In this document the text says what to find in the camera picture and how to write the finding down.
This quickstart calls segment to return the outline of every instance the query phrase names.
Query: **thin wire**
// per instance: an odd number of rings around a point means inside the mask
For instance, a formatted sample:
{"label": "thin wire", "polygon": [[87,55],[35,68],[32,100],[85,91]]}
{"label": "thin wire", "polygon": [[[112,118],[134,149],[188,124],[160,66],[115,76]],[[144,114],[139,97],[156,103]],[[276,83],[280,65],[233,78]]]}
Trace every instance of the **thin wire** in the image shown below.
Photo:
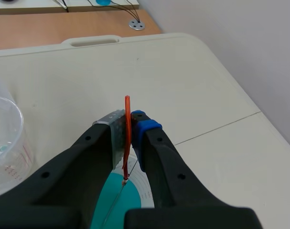
{"label": "thin wire", "polygon": [[95,7],[95,8],[111,7],[111,8],[115,8],[115,9],[119,9],[119,10],[124,10],[127,13],[129,13],[135,20],[138,21],[138,19],[132,13],[130,13],[128,10],[125,10],[125,9],[122,9],[122,8],[118,8],[118,7],[115,7],[115,6],[94,6],[93,3],[90,0],[87,0],[87,1],[89,2],[89,4],[91,4],[92,7]]}
{"label": "thin wire", "polygon": [[[133,13],[133,11],[130,10],[128,7],[125,7],[125,6],[120,5],[120,4],[116,3],[116,2],[113,2],[112,0],[111,0],[111,2],[112,2],[113,4],[115,4],[115,5],[118,5],[118,6],[121,6],[121,7],[125,8],[125,9],[129,10],[129,12]],[[137,18],[137,21],[138,21],[138,23],[139,23],[139,22],[140,22],[140,18],[139,18],[139,16],[136,15],[135,13],[133,13],[133,15]]]}
{"label": "thin wire", "polygon": [[66,4],[65,0],[62,0],[62,2],[63,2],[63,4],[66,6],[66,9],[65,9],[66,12],[69,13],[69,10],[68,10],[68,7],[67,7],[67,4]]}
{"label": "thin wire", "polygon": [[132,8],[134,9],[138,19],[139,19],[139,22],[140,22],[140,17],[139,17],[139,14],[137,13],[136,9],[134,8],[133,4],[131,2],[129,2],[129,0],[126,0],[128,3],[130,3],[130,5],[132,6]]}
{"label": "thin wire", "polygon": [[132,173],[132,171],[133,171],[133,169],[134,169],[134,167],[135,167],[135,165],[136,165],[136,163],[137,163],[138,161],[139,161],[139,160],[137,159],[136,162],[135,162],[135,164],[134,164],[134,166],[133,166],[133,168],[131,169],[131,172],[129,173],[129,176],[130,176],[130,174]]}

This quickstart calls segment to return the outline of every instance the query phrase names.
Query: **black cable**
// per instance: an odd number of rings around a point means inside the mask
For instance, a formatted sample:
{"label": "black cable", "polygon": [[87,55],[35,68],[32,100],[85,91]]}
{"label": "black cable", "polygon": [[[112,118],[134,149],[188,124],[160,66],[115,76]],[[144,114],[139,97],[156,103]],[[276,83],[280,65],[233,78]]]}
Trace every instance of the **black cable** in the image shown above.
{"label": "black cable", "polygon": [[67,7],[67,4],[66,4],[65,0],[62,0],[62,2],[63,2],[63,4],[66,6],[66,9],[65,9],[66,12],[69,13],[69,10],[68,10],[68,7]]}
{"label": "black cable", "polygon": [[132,6],[132,8],[134,9],[134,11],[135,11],[135,13],[136,13],[136,15],[137,15],[137,17],[138,17],[138,19],[139,19],[139,22],[138,23],[140,23],[140,17],[139,17],[139,14],[137,13],[137,11],[136,11],[136,9],[134,8],[134,6],[133,6],[133,4],[131,3],[131,2],[129,2],[129,0],[126,0],[128,3],[130,3],[130,5]]}
{"label": "black cable", "polygon": [[[112,2],[113,4],[115,4],[115,5],[118,5],[118,6],[121,6],[121,7],[125,8],[125,9],[127,9],[129,12],[133,13],[133,11],[130,10],[128,7],[125,7],[125,6],[120,5],[120,4],[116,3],[116,2],[113,2],[112,0],[111,0],[111,2]],[[140,18],[139,18],[139,16],[137,15],[137,13],[136,13],[136,14],[133,13],[133,15],[135,16],[137,22],[139,23],[139,22],[140,22]]]}
{"label": "black cable", "polygon": [[111,7],[111,8],[115,8],[115,9],[119,9],[119,10],[124,10],[126,11],[127,13],[129,13],[137,22],[139,21],[135,16],[134,14],[130,13],[128,10],[125,10],[125,9],[122,9],[122,8],[118,8],[118,7],[115,7],[115,6],[94,6],[92,4],[92,2],[90,0],[87,0],[89,2],[89,4],[91,4],[92,7],[95,7],[95,8],[103,8],[103,7]]}

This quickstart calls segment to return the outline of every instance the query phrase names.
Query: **plastic beaker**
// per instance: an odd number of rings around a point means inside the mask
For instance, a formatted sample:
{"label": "plastic beaker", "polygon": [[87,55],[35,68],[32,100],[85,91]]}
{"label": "plastic beaker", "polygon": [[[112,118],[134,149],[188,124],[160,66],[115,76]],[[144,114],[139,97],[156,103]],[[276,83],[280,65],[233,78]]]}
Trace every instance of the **plastic beaker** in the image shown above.
{"label": "plastic beaker", "polygon": [[33,162],[23,116],[12,100],[0,97],[0,195],[21,183]]}

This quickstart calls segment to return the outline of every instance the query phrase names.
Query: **wooden table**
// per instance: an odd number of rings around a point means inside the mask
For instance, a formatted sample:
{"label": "wooden table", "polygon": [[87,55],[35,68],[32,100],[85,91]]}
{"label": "wooden table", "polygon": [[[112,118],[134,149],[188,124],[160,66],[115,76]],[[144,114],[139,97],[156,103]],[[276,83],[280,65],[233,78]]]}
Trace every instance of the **wooden table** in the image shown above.
{"label": "wooden table", "polygon": [[58,44],[69,38],[159,34],[161,30],[145,10],[137,10],[146,28],[129,27],[125,11],[0,15],[0,49]]}

